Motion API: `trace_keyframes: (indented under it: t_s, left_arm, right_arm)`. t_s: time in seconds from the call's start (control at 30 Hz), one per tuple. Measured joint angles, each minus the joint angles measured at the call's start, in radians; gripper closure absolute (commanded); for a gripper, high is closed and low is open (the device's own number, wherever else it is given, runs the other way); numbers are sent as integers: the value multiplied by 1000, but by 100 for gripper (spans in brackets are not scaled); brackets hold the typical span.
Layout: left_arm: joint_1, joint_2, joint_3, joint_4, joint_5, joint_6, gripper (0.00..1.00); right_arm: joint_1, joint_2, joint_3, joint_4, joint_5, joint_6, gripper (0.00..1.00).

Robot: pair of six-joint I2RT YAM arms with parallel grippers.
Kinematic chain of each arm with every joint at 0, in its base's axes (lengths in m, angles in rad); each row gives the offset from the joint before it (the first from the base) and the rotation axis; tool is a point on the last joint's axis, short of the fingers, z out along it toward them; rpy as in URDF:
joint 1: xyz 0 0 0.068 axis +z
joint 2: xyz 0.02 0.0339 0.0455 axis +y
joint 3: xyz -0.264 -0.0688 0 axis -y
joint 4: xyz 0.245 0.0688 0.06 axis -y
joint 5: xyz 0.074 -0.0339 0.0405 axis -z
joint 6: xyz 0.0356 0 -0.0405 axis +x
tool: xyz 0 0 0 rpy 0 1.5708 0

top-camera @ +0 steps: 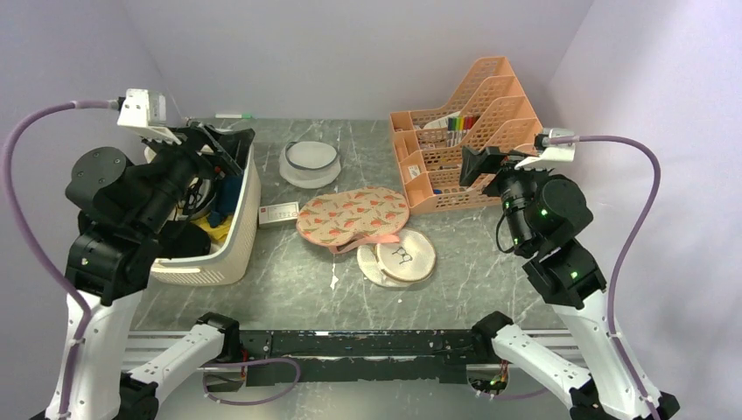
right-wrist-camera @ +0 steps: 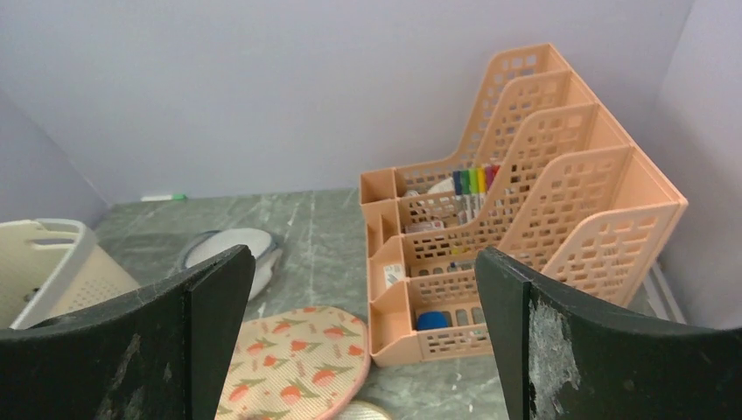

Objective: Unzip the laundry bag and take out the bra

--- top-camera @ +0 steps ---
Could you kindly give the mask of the floral pink laundry bag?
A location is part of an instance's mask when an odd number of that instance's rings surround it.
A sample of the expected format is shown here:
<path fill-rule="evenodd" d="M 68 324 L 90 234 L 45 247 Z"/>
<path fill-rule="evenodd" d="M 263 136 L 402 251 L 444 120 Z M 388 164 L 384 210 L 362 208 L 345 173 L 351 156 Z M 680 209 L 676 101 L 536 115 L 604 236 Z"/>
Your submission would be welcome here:
<path fill-rule="evenodd" d="M 299 210 L 296 229 L 308 242 L 337 255 L 361 245 L 398 242 L 409 218 L 401 193 L 367 186 L 310 199 Z"/>

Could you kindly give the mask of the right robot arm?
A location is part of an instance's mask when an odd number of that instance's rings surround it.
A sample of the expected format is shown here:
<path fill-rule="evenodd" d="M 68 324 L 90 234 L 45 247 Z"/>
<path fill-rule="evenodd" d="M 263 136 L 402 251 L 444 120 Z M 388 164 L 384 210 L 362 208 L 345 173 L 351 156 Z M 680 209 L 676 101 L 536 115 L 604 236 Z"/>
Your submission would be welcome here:
<path fill-rule="evenodd" d="M 524 259 L 528 281 L 562 320 L 584 363 L 577 366 L 537 343 L 499 311 L 472 327 L 474 355 L 516 365 L 558 397 L 573 419 L 670 419 L 679 402 L 659 390 L 619 343 L 606 278 L 578 242 L 593 219 L 584 194 L 565 176 L 526 169 L 526 160 L 518 151 L 465 147 L 459 183 L 493 176 L 484 194 L 502 202 L 510 250 Z"/>

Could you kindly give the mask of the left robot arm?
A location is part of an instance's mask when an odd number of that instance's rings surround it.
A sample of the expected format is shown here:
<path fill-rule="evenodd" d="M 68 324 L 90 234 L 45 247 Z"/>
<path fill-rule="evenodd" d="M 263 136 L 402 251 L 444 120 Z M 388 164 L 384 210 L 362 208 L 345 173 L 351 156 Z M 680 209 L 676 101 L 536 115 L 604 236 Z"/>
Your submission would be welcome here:
<path fill-rule="evenodd" d="M 239 323 L 209 312 L 183 339 L 141 367 L 123 371 L 130 324 L 149 281 L 223 285 L 246 272 L 256 234 L 261 186 L 254 166 L 256 133 L 196 123 L 175 129 L 172 143 L 149 141 L 153 159 L 134 164 L 101 147 L 74 165 L 66 197 L 80 210 L 79 236 L 68 251 L 63 283 L 68 321 L 64 362 L 44 419 L 152 419 L 159 405 L 210 362 L 242 361 Z M 235 178 L 235 209 L 223 240 L 203 255 L 167 260 L 193 226 L 185 210 L 203 181 Z"/>

